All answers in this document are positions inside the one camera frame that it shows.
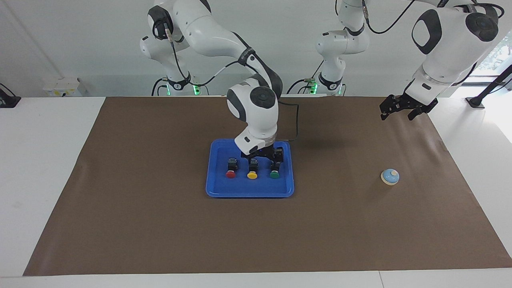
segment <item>black stand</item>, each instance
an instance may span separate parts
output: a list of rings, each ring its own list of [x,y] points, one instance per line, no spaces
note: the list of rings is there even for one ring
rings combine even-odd
[[[480,93],[480,95],[473,97],[473,98],[471,98],[471,97],[466,98],[467,103],[473,108],[480,108],[480,109],[485,108],[484,105],[482,105],[482,100],[487,95],[489,95],[497,86],[499,86],[503,81],[505,81],[505,79],[507,79],[511,74],[512,74],[512,65],[508,66],[508,68],[505,69],[505,71],[503,71],[503,73],[501,73],[501,75],[498,76],[498,78],[496,78],[496,80],[494,80],[491,84],[489,84],[489,86],[487,86],[487,88],[485,88],[485,90],[482,91],[482,93]]]
[[[11,97],[0,89],[0,108],[14,108],[21,99],[21,97]]]

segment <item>blue tray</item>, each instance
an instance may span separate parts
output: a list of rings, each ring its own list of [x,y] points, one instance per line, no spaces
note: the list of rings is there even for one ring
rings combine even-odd
[[[233,139],[218,139],[211,144],[206,193],[215,198],[286,198],[290,197],[295,186],[291,166],[290,144],[276,142],[275,147],[283,147],[284,162],[279,169],[280,178],[270,178],[270,160],[258,157],[258,178],[247,178],[249,163],[240,157],[240,150]],[[226,177],[227,161],[238,159],[239,169],[233,179]]]

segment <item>black mount base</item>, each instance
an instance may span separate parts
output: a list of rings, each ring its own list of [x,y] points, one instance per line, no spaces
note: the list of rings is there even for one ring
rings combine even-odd
[[[10,103],[9,104],[0,104],[0,108],[14,108],[16,105],[18,105],[18,102],[21,100],[21,97],[10,97]]]
[[[476,105],[476,104],[474,104],[473,102],[471,102],[471,100],[472,100],[472,99],[473,99],[473,98],[471,98],[471,97],[466,98],[466,102],[467,102],[471,107],[473,107],[473,108],[478,108],[478,109],[484,109],[484,108],[485,108],[485,106],[484,106],[483,104]]]

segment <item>brown leather mat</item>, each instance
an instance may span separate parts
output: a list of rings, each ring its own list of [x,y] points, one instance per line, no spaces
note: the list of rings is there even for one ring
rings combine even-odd
[[[210,144],[245,127],[226,99],[108,98],[24,275],[512,266],[428,116],[381,121],[381,98],[285,101],[301,104],[295,194],[212,199]],[[280,138],[294,121],[282,106]]]

